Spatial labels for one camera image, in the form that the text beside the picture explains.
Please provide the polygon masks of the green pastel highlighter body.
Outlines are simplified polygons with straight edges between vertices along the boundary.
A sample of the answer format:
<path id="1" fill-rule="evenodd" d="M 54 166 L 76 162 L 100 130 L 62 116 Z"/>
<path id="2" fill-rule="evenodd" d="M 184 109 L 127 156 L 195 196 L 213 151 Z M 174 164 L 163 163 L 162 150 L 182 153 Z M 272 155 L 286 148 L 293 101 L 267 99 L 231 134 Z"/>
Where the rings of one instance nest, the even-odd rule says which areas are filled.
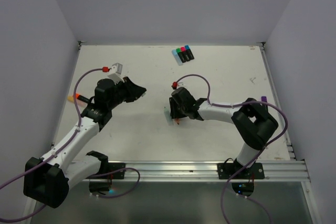
<path id="1" fill-rule="evenodd" d="M 164 107 L 164 115 L 165 115 L 168 125 L 173 125 L 174 123 L 173 123 L 173 119 L 171 118 L 170 109 L 166 106 Z"/>

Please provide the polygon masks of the orange cap black highlighter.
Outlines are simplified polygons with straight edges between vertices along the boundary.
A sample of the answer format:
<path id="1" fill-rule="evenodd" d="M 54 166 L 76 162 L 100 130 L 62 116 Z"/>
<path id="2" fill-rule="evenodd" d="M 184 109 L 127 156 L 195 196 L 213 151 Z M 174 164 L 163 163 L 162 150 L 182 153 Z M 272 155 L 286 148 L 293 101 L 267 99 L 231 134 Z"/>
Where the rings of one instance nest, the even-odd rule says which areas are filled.
<path id="1" fill-rule="evenodd" d="M 72 100 L 73 102 L 77 102 L 77 103 L 85 103 L 85 104 L 88 104 L 90 102 L 90 99 L 89 98 L 86 98 L 82 95 L 80 95 L 79 93 L 76 93 L 72 96 Z"/>

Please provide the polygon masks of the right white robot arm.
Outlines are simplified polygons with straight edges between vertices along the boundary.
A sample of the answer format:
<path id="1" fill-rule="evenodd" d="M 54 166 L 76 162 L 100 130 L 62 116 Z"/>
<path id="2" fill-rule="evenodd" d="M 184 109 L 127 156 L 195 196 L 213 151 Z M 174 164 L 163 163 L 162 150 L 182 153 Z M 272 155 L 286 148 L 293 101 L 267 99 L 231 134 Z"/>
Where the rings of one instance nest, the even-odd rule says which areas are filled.
<path id="1" fill-rule="evenodd" d="M 278 122 L 265 106 L 253 98 L 246 105 L 211 105 L 206 98 L 195 99 L 186 88 L 174 90 L 169 98 L 172 119 L 189 118 L 199 121 L 220 121 L 235 125 L 244 144 L 233 161 L 236 176 L 246 178 L 253 171 L 252 160 L 270 140 L 278 128 Z"/>

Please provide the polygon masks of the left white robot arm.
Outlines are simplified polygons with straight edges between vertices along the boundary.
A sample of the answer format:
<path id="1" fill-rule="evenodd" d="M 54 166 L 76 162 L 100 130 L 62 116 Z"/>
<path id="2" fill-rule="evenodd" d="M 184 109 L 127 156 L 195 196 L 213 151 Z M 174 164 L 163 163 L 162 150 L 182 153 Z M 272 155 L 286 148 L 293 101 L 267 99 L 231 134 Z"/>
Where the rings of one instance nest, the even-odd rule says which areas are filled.
<path id="1" fill-rule="evenodd" d="M 51 208 L 59 207 L 73 186 L 82 180 L 110 177 L 108 157 L 96 151 L 88 152 L 80 161 L 75 157 L 112 118 L 119 104 L 134 102 L 146 93 L 146 88 L 134 84 L 128 77 L 119 81 L 101 79 L 94 96 L 75 94 L 75 99 L 87 106 L 73 129 L 41 158 L 30 158 L 26 165 L 23 193 Z"/>

